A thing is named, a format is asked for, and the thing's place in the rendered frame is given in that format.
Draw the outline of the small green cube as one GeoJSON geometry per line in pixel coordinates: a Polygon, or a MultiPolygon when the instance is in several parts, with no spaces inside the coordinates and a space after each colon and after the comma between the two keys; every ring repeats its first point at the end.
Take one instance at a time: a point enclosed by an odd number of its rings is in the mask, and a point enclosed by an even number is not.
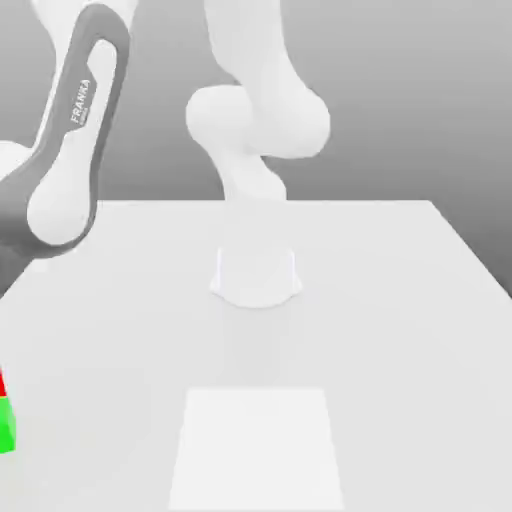
{"type": "Polygon", "coordinates": [[[0,397],[0,454],[16,449],[16,418],[7,396],[0,397]]]}

